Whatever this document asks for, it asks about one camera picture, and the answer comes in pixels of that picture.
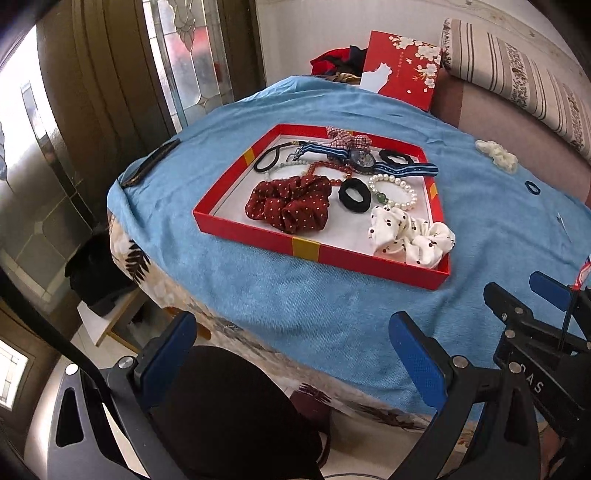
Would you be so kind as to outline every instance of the small black hair tie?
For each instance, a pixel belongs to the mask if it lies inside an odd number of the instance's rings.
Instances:
[[[347,193],[347,189],[353,189],[361,195],[361,202],[353,200]],[[359,179],[345,180],[339,189],[339,200],[347,210],[355,213],[363,213],[369,210],[371,205],[371,192],[368,186]]]
[[[540,187],[538,187],[534,182],[532,181],[526,181],[525,182],[525,186],[527,187],[527,189],[530,191],[530,193],[532,193],[533,195],[539,195],[541,190]]]
[[[406,160],[407,164],[409,164],[409,165],[411,163],[414,163],[413,158],[410,157],[409,155],[397,152],[396,150],[388,150],[386,148],[379,151],[379,157],[382,159],[382,161],[386,162],[388,165],[393,165],[393,166],[396,166],[396,165],[399,166],[400,162],[394,161],[392,159],[392,157],[399,158],[400,160]]]

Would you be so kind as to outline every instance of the watch face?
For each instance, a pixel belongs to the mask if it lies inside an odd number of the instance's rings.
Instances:
[[[363,150],[351,150],[350,159],[363,168],[371,168],[375,164],[374,156],[371,153],[364,152]]]

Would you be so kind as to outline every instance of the red cloth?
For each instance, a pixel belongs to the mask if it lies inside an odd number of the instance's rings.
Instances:
[[[312,65],[312,75],[324,75],[326,72],[335,69],[335,64],[330,60],[325,60],[324,57],[336,57],[343,61],[347,61],[349,59],[349,48],[330,50],[323,53],[320,57],[310,60],[310,65]]]
[[[244,207],[246,216],[264,220],[285,233],[322,230],[329,219],[327,177],[304,175],[260,182]]]

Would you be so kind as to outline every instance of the red polka dot scrunchie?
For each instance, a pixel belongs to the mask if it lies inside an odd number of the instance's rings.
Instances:
[[[263,220],[285,233],[322,230],[329,218],[327,177],[304,175],[262,181],[252,191],[244,211],[253,220]]]

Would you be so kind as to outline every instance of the black cord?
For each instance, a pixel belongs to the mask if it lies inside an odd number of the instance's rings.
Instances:
[[[265,173],[266,171],[272,169],[279,161],[279,153],[280,153],[281,149],[284,147],[290,147],[293,145],[294,145],[293,142],[287,142],[287,143],[282,143],[281,145],[276,145],[274,147],[268,148],[267,150],[264,151],[263,155],[261,155],[259,157],[259,159],[255,162],[255,164],[253,166],[254,171],[256,171],[257,173]],[[272,151],[275,151],[275,158],[273,159],[273,161],[271,163],[269,163],[266,167],[259,168],[260,163]]]
[[[373,478],[374,480],[385,480],[380,476],[370,475],[369,473],[333,473],[332,475],[326,475],[324,478],[325,480],[328,480],[329,478],[336,478],[338,476],[362,476],[365,478]]]

